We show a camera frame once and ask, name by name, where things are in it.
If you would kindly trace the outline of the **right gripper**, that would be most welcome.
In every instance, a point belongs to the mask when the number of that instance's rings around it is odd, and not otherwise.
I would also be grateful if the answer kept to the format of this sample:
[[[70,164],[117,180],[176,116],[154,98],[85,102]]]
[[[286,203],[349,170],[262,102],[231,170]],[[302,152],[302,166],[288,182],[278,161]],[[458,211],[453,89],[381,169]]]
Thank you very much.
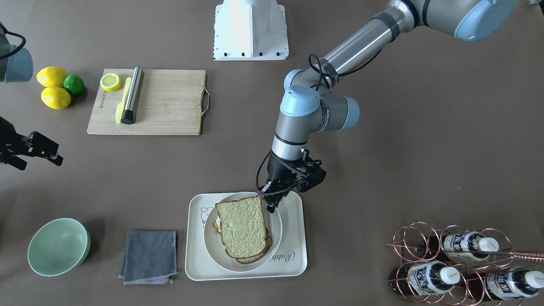
[[[0,162],[12,165],[19,170],[25,170],[27,162],[18,155],[39,157],[60,166],[63,157],[52,156],[52,141],[43,134],[33,131],[25,137],[18,134],[10,122],[0,119]]]

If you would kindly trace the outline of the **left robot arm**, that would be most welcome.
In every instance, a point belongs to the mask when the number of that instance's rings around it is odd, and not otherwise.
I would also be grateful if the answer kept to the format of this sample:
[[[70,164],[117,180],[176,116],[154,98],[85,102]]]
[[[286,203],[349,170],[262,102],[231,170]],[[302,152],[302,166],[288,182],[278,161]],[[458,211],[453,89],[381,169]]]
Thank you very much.
[[[303,193],[323,182],[321,161],[309,155],[311,133],[357,124],[359,104],[333,90],[340,81],[366,67],[402,33],[424,26],[473,43],[501,27],[514,6],[513,0],[389,0],[383,11],[328,54],[311,54],[307,69],[289,72],[265,158],[268,176],[257,186],[267,211],[274,213],[291,190]]]

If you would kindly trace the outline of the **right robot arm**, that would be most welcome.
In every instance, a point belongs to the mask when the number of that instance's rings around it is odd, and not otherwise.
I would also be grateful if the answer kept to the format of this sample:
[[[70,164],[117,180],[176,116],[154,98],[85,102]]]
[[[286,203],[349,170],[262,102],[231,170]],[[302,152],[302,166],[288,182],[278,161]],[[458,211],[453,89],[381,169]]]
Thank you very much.
[[[0,79],[1,82],[28,82],[33,76],[33,60],[25,48],[23,35],[0,26]],[[33,131],[28,136],[16,132],[14,125],[5,118],[0,119],[0,162],[19,170],[25,170],[27,162],[19,156],[39,157],[56,166],[63,163],[58,154],[58,143],[45,135]]]

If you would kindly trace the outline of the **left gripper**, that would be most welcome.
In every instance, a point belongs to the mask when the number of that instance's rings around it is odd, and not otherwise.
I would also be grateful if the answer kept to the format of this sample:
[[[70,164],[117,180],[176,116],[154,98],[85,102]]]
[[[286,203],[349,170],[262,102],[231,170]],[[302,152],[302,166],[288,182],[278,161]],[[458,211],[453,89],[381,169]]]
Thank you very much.
[[[282,159],[272,151],[269,151],[257,170],[257,193],[267,203],[267,210],[274,213],[280,201],[293,189],[298,192],[306,192],[321,184],[327,172],[321,168],[320,159],[311,159],[309,150],[301,150],[302,157],[294,161]],[[266,167],[268,178],[264,186],[259,186],[258,178],[264,161],[268,160]]]

